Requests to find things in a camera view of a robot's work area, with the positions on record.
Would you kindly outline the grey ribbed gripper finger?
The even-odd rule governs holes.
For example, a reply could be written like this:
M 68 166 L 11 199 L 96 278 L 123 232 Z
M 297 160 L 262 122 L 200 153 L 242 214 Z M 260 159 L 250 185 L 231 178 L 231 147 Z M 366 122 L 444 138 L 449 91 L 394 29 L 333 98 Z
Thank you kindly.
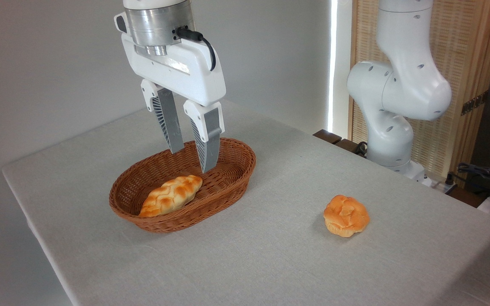
M 142 80 L 141 87 L 147 109 L 156 115 L 171 153 L 177 153 L 184 148 L 184 142 L 173 93 L 147 79 Z
M 225 131 L 222 105 L 216 102 L 201 106 L 188 99 L 183 109 L 191 120 L 199 163 L 206 173 L 216 166 L 219 157 L 220 134 Z

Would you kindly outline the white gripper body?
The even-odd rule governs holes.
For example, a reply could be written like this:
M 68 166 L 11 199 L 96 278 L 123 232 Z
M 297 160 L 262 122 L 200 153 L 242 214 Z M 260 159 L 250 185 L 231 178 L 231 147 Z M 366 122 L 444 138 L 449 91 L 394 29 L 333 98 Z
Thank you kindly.
M 121 35 L 132 70 L 144 79 L 167 88 L 187 99 L 209 106 L 226 95 L 219 58 L 212 66 L 211 53 L 204 43 L 181 40 L 167 46 L 165 56 L 150 56 L 144 47 L 134 44 L 130 35 Z

